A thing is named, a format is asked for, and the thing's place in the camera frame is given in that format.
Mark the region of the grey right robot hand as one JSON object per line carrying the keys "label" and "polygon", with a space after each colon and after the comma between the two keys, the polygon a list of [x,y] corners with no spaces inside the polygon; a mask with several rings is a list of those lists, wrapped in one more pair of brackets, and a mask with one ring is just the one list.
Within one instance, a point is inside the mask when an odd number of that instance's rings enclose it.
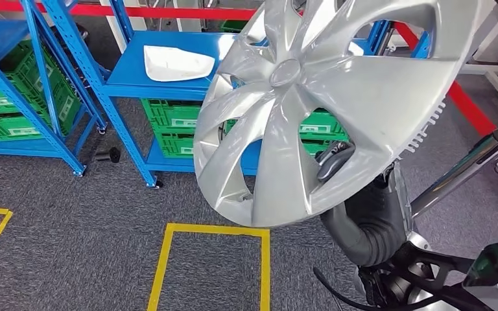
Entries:
{"label": "grey right robot hand", "polygon": [[351,142],[333,141],[324,151],[317,152],[315,160],[320,165],[316,178],[325,183],[331,179],[353,155],[355,146]]}

